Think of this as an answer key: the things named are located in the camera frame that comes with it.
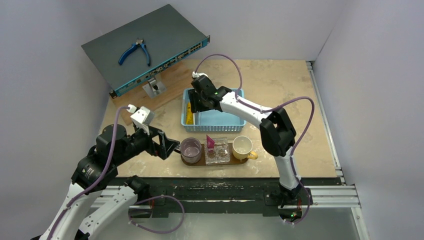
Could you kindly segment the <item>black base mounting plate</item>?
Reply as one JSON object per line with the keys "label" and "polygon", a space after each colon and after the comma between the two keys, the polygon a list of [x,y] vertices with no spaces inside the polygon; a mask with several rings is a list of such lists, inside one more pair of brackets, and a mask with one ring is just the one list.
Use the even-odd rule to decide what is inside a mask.
{"label": "black base mounting plate", "polygon": [[[150,186],[149,197],[160,195],[178,199],[186,213],[193,214],[262,214],[263,217],[282,217],[288,221],[299,219],[306,211],[306,193],[301,190],[296,199],[284,197],[277,177],[142,177]],[[302,183],[311,194],[311,205],[317,193],[313,187],[340,187],[340,178],[304,178]],[[135,218],[145,218],[147,210],[153,218],[167,218],[170,213],[181,213],[172,199],[159,198],[153,203],[136,204],[130,213]]]}

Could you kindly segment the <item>yellow toothpaste tube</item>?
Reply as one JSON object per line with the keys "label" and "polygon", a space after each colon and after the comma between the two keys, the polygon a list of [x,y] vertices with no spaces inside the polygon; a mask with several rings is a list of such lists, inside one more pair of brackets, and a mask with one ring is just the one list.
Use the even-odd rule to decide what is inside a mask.
{"label": "yellow toothpaste tube", "polygon": [[192,113],[192,107],[191,103],[188,102],[186,105],[186,117],[185,117],[185,124],[186,125],[193,125],[195,123],[194,121],[194,114]]}

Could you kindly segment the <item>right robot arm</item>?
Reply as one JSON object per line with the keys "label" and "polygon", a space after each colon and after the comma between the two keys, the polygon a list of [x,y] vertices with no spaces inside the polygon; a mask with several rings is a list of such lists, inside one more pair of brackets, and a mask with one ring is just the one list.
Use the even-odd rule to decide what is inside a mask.
{"label": "right robot arm", "polygon": [[258,128],[262,147],[274,157],[282,200],[292,204],[300,198],[300,191],[303,190],[306,204],[310,206],[312,196],[302,183],[295,165],[297,133],[284,107],[265,107],[241,97],[238,90],[225,86],[217,88],[204,73],[193,73],[191,85],[191,111],[197,113],[216,110],[232,114]]}

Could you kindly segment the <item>metal stand bracket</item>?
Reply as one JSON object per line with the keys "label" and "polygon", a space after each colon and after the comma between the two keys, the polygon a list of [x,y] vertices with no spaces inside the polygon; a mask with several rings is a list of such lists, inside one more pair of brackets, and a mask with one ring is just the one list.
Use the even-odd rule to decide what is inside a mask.
{"label": "metal stand bracket", "polygon": [[150,98],[155,98],[167,90],[162,82],[161,74],[146,77],[146,84],[142,87]]}

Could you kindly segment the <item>clear glass toothbrush holder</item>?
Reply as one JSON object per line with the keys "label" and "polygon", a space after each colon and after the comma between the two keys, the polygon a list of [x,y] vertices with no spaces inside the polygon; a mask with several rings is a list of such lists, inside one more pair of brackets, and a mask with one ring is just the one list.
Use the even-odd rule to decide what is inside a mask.
{"label": "clear glass toothbrush holder", "polygon": [[213,138],[215,146],[213,149],[207,148],[207,140],[205,140],[204,153],[206,164],[226,163],[230,161],[229,142],[226,137]]}

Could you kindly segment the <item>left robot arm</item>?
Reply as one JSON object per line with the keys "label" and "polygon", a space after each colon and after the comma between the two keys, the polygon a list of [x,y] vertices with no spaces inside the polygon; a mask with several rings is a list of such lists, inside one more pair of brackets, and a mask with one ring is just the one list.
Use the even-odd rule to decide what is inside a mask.
{"label": "left robot arm", "polygon": [[136,175],[92,213],[92,204],[118,175],[118,166],[142,152],[167,159],[180,142],[155,127],[137,128],[128,135],[120,124],[105,127],[86,157],[78,162],[64,203],[48,229],[37,240],[94,240],[118,215],[133,204],[153,204],[150,185]]}

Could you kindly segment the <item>yellow mug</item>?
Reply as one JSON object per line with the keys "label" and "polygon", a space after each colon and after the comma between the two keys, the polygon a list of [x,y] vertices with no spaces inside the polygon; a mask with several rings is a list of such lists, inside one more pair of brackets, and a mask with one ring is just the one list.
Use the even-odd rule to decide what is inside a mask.
{"label": "yellow mug", "polygon": [[252,140],[244,135],[237,136],[232,142],[232,154],[238,160],[257,160],[258,154],[253,151]]}

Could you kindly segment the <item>purple translucent cup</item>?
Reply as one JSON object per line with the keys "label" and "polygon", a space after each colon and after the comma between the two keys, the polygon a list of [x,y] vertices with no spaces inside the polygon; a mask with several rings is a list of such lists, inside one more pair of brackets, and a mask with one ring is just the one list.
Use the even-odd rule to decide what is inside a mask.
{"label": "purple translucent cup", "polygon": [[202,145],[200,141],[194,137],[184,139],[177,150],[182,159],[189,164],[197,163],[202,156]]}

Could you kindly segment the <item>wooden base board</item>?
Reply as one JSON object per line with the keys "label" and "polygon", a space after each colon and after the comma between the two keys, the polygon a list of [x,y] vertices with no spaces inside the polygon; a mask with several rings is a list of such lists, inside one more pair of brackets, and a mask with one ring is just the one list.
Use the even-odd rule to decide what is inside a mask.
{"label": "wooden base board", "polygon": [[162,83],[166,90],[153,98],[145,91],[150,88],[149,82],[144,81],[122,96],[111,98],[111,101],[116,108],[132,104],[155,111],[171,100],[182,97],[183,91],[192,87],[192,72],[198,63],[195,59],[185,59],[156,75],[156,81]]}

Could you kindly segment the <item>dark wooden oval tray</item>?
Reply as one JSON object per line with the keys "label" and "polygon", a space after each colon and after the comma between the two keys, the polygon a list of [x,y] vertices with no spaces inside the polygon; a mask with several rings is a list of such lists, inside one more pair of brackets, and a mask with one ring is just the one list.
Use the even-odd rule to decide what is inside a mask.
{"label": "dark wooden oval tray", "polygon": [[192,166],[192,167],[243,165],[243,164],[245,164],[249,160],[248,158],[244,158],[244,159],[237,159],[237,158],[235,158],[235,156],[233,155],[231,149],[229,150],[229,156],[230,156],[230,161],[228,161],[228,162],[206,164],[205,147],[204,147],[204,144],[202,143],[201,144],[201,157],[200,157],[200,159],[197,162],[190,163],[190,162],[184,160],[182,154],[180,155],[180,158],[181,158],[181,161],[185,165]]}

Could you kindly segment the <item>light blue plastic basket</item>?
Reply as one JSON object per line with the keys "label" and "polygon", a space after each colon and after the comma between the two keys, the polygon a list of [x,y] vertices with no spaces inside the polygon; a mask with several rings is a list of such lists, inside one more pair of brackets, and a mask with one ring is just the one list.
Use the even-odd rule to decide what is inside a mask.
{"label": "light blue plastic basket", "polygon": [[194,116],[194,124],[186,124],[187,109],[190,88],[186,88],[182,95],[182,109],[180,123],[187,132],[217,132],[217,133],[239,133],[246,125],[246,121],[230,113],[218,110],[197,112]]}

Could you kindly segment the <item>grey network switch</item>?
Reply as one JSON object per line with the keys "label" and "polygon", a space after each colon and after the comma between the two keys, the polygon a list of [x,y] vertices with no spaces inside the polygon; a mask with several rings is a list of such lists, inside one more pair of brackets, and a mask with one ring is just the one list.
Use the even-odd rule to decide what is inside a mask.
{"label": "grey network switch", "polygon": [[209,43],[210,36],[167,4],[81,47],[116,98]]}

